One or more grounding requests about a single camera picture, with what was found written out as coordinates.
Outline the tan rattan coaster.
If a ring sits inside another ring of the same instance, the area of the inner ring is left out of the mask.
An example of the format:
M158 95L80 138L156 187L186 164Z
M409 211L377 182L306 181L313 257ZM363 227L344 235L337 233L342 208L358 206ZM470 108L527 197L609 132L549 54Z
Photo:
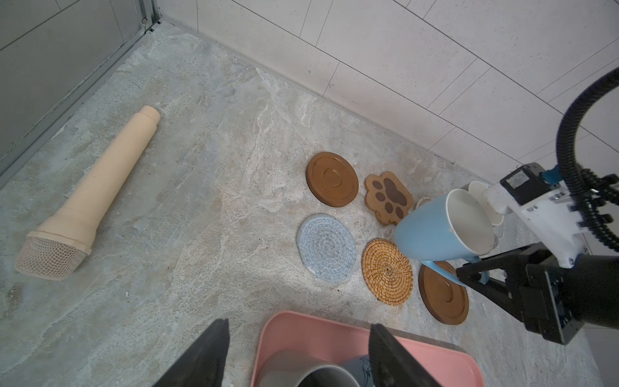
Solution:
M404 304L414 288L414 272L409 259L386 239L371 240L362 255L365 283L378 301L390 306Z

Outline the grey handled white mug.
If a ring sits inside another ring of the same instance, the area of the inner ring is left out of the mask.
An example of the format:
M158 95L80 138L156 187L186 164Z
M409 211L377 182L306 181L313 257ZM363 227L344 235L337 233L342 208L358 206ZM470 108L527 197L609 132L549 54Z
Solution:
M470 195L472 195L472 197L475 198L475 200L477 200L477 202L481 205L493 227L499 227L503 224L505 217L503 214L497 213L490 205L488 198L485 197L484 192L489 188L489 185L479 181L469 182L467 185L461 187L462 190L469 192Z

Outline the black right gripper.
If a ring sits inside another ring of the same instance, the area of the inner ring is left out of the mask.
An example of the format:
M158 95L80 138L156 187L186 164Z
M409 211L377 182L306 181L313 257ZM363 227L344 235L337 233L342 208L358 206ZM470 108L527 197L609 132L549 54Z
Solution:
M465 264L456 276L553 343L570 343L586 324L618 329L617 256L581 254L564 269L537 243Z

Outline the blue mug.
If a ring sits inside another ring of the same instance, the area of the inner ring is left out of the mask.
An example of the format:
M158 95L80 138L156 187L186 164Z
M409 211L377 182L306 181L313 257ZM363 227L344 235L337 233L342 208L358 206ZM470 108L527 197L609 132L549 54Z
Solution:
M463 283L438 262L462 259L477 263L497 245L485 209L462 189L451 190L409 213L396 226L394 237L400 253L457 285Z
M355 356L339 364L357 380L361 387L374 387L369 355Z

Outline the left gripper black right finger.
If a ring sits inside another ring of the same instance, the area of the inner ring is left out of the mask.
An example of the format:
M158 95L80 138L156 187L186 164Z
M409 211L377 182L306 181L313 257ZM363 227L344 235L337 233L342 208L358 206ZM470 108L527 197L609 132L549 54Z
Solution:
M372 324L368 354L375 386L441 387L381 324Z

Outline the cork paw print coaster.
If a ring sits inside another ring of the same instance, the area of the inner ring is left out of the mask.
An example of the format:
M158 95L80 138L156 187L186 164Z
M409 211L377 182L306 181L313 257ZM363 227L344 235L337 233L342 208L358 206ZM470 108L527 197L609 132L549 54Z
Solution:
M415 207L412 194L390 171L370 174L364 186L367 190L365 205L382 225L398 225Z

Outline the brown wooden coaster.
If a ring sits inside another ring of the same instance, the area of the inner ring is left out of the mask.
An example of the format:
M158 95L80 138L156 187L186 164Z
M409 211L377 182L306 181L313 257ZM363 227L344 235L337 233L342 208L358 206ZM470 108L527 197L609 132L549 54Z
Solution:
M467 290L422 264L419 270L420 294L424 305L439 322L463 323L469 313Z
M327 206L347 206L359 193L356 171L335 153L315 154L306 167L306 182L311 193Z

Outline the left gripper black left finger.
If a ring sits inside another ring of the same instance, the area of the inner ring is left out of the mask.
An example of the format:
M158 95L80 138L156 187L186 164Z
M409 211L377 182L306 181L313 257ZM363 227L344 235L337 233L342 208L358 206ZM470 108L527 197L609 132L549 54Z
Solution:
M221 386L229 346L229 320L214 320L154 386Z

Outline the light blue woven coaster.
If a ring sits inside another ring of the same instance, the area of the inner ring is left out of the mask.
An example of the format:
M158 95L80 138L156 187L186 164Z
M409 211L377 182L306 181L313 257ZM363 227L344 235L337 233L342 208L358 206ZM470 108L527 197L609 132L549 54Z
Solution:
M307 217L296 243L303 265L317 279L332 285L347 282L356 262L356 243L348 228L328 214Z

